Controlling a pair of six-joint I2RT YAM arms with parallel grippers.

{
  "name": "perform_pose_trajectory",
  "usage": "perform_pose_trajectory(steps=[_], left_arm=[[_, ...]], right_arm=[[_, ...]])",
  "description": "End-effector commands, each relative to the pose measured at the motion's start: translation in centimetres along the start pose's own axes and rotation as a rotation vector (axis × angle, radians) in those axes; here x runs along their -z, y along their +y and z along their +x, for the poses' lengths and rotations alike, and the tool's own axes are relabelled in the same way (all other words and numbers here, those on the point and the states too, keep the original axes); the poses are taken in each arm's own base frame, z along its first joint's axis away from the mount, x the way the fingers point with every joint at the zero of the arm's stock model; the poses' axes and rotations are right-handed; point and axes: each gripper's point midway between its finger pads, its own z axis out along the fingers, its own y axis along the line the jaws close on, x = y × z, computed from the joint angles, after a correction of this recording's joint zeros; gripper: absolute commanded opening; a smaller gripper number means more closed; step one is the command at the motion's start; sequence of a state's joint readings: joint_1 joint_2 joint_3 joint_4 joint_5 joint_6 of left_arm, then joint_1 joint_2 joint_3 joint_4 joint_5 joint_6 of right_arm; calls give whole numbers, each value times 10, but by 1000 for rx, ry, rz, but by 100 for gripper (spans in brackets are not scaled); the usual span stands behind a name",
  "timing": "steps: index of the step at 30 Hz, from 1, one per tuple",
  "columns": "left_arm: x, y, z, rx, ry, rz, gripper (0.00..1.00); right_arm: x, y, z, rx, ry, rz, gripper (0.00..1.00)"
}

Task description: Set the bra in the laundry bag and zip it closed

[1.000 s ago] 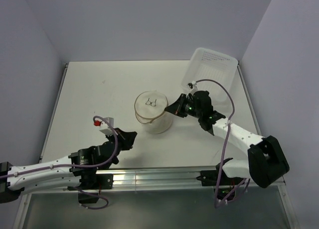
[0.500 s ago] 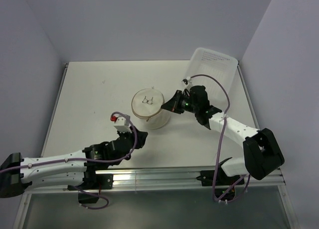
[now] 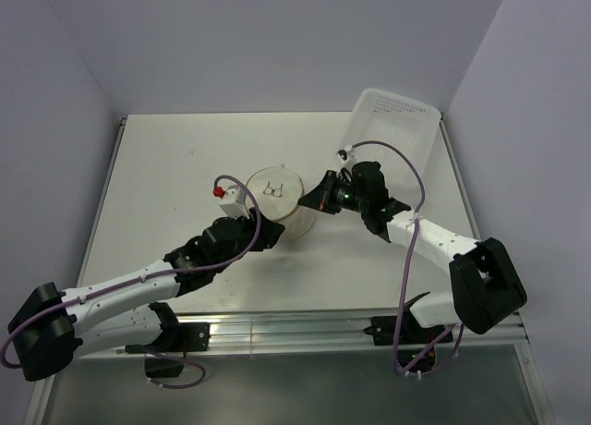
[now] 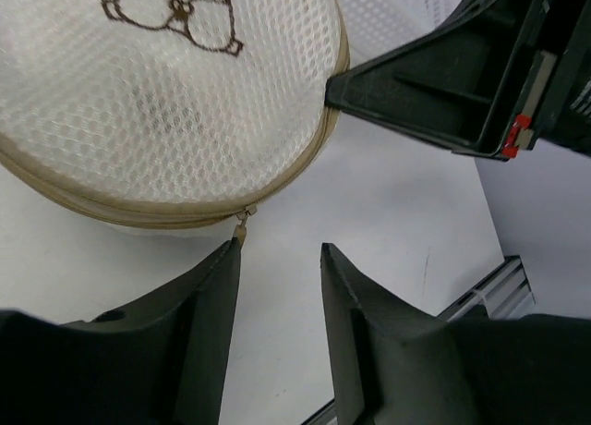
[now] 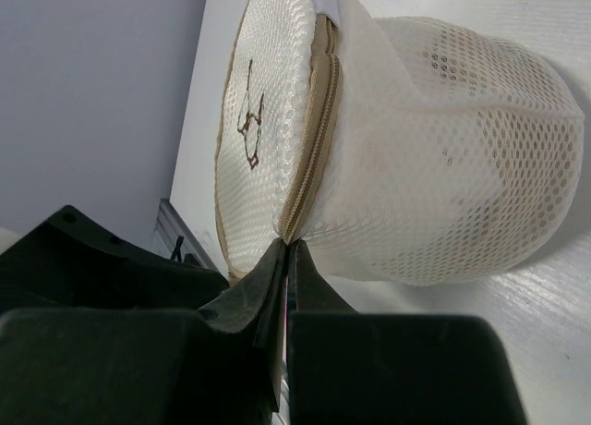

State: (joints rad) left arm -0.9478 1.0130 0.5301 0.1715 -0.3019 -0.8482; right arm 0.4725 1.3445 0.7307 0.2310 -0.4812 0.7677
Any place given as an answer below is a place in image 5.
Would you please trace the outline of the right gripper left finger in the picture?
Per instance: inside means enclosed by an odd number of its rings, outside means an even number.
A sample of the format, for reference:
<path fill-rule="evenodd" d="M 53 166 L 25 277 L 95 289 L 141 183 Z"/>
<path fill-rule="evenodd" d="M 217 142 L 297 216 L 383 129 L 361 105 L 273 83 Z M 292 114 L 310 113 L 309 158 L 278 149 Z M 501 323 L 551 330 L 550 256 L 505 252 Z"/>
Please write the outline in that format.
<path fill-rule="evenodd" d="M 34 306 L 1 318 L 5 424 L 268 424 L 281 404 L 284 256 L 192 309 Z"/>

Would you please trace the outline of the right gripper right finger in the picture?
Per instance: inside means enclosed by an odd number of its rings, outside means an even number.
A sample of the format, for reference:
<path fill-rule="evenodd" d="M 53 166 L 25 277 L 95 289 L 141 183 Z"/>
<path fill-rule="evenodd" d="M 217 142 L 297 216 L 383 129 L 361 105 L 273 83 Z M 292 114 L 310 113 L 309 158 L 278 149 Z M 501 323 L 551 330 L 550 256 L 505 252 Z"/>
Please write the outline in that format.
<path fill-rule="evenodd" d="M 483 319 L 362 314 L 289 249 L 287 370 L 294 424 L 524 424 L 501 340 Z"/>

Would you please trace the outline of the white mesh laundry bag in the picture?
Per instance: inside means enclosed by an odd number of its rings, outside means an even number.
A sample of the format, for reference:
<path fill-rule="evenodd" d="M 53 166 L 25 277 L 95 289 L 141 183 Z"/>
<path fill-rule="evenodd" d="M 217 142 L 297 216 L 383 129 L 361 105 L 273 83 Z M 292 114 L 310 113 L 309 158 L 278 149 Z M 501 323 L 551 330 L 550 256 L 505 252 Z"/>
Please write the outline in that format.
<path fill-rule="evenodd" d="M 409 285 L 503 272 L 557 231 L 585 117 L 523 46 L 359 0 L 248 0 L 215 154 L 231 274 L 275 239 L 321 273 Z"/>

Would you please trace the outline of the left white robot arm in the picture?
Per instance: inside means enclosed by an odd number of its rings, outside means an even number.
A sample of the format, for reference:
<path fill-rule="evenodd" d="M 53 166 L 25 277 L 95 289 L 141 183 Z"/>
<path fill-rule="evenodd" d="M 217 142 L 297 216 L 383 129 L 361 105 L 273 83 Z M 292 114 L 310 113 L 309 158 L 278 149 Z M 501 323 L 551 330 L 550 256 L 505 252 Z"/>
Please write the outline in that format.
<path fill-rule="evenodd" d="M 67 205 L 1 255 L 1 311 L 198 309 L 228 289 L 218 272 L 139 248 Z"/>

